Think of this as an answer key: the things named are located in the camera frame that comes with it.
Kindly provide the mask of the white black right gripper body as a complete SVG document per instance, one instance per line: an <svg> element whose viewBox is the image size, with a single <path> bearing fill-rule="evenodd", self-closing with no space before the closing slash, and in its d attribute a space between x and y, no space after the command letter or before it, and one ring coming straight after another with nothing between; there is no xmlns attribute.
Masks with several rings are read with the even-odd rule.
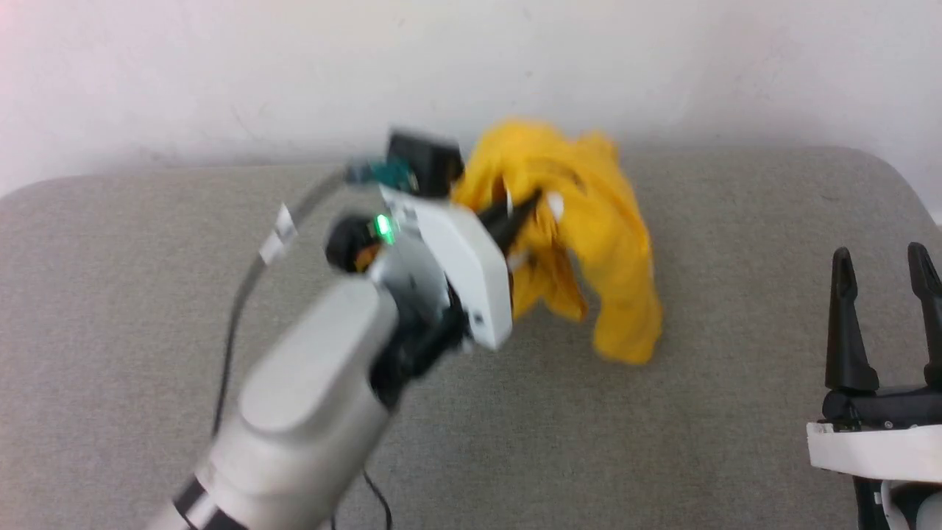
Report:
<svg viewBox="0 0 942 530"><path fill-rule="evenodd" d="M807 424L810 464L849 476L940 483L941 395L931 388L831 390Z"/></svg>

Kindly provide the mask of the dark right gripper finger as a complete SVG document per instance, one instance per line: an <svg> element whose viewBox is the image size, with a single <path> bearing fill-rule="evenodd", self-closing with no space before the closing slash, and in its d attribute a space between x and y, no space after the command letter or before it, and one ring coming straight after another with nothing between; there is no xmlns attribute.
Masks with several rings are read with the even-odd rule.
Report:
<svg viewBox="0 0 942 530"><path fill-rule="evenodd" d="M880 380L868 363L857 316L858 284L850 251L833 255L829 295L828 338L824 385L844 392L875 392Z"/></svg>
<svg viewBox="0 0 942 530"><path fill-rule="evenodd" d="M931 255L923 244L910 242L907 248L910 283L921 302L929 361L923 368L926 385L941 389L941 280Z"/></svg>

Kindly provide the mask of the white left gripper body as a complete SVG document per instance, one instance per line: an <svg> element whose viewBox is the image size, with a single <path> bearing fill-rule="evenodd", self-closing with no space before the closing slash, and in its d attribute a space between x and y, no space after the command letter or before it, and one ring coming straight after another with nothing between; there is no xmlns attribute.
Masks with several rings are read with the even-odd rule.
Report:
<svg viewBox="0 0 942 530"><path fill-rule="evenodd" d="M462 335L499 349L514 325L509 271L478 216L445 199L380 191L386 212L347 213L334 222L327 262L383 286L425 322L460 309Z"/></svg>

